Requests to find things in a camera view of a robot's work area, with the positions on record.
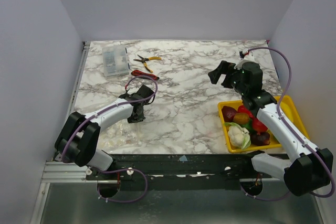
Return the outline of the orange brown toy mango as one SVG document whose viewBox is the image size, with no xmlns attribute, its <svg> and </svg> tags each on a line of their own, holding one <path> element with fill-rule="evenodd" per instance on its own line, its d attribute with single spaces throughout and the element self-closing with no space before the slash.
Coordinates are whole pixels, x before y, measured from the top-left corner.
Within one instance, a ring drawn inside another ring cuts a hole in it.
<svg viewBox="0 0 336 224">
<path fill-rule="evenodd" d="M 233 117 L 233 122 L 239 125 L 245 125 L 250 121 L 250 117 L 246 113 L 236 113 Z"/>
</svg>

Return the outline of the clear zip top bag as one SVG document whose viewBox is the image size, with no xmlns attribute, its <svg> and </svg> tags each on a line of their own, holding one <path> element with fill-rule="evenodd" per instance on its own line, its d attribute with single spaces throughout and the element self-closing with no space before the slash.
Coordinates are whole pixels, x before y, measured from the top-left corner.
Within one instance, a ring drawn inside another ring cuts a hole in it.
<svg viewBox="0 0 336 224">
<path fill-rule="evenodd" d="M 118 122 L 100 133 L 98 147 L 110 152 L 123 147 L 141 145 L 140 126 L 140 123 L 129 124 L 126 120 Z"/>
</svg>

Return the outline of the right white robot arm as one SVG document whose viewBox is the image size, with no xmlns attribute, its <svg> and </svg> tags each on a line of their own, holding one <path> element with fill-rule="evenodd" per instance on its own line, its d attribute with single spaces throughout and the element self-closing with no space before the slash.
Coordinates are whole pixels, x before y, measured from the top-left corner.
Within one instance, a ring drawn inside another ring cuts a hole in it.
<svg viewBox="0 0 336 224">
<path fill-rule="evenodd" d="M 259 64 L 250 61 L 236 65 L 221 61 L 208 76 L 211 83 L 216 84 L 221 75 L 225 75 L 222 86 L 241 95 L 243 105 L 271 131 L 289 157 L 283 160 L 266 153 L 257 154 L 242 163 L 242 173 L 249 178 L 259 172 L 266 173 L 282 180 L 295 196 L 331 185 L 325 197 L 332 196 L 335 192 L 332 153 L 327 148 L 318 148 L 287 120 L 279 101 L 263 89 L 263 71 Z"/>
</svg>

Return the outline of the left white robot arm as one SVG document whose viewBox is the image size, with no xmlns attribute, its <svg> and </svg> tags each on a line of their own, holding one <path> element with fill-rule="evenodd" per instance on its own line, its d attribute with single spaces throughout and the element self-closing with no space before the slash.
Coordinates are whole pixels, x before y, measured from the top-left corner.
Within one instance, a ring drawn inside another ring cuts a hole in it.
<svg viewBox="0 0 336 224">
<path fill-rule="evenodd" d="M 143 84 L 137 92 L 124 93 L 101 110 L 71 113 L 55 142 L 56 151 L 64 156 L 65 162 L 94 167 L 104 179 L 112 179 L 116 166 L 112 156 L 97 148 L 99 134 L 124 119 L 128 123 L 142 122 L 143 107 L 154 97 L 154 91 Z"/>
</svg>

